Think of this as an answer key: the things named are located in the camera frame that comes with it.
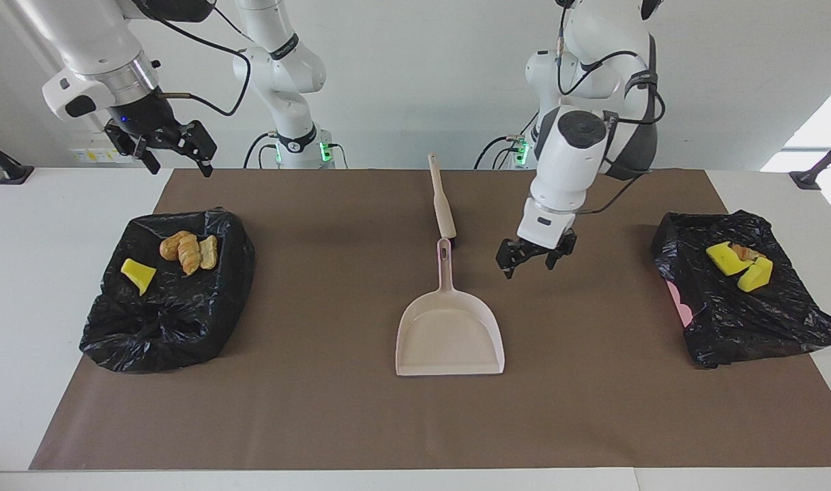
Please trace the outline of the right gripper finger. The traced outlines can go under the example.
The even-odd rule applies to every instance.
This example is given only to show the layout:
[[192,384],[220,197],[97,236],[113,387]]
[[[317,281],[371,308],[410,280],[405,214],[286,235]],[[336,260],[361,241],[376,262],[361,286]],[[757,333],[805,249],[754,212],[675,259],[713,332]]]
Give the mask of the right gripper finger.
[[144,138],[134,139],[131,134],[123,131],[121,127],[106,127],[106,136],[120,155],[138,160],[153,175],[159,173],[160,163],[148,149]]
[[164,149],[191,159],[205,178],[211,177],[214,171],[211,162],[215,158],[217,145],[203,122],[193,120],[187,124],[164,125],[162,143]]

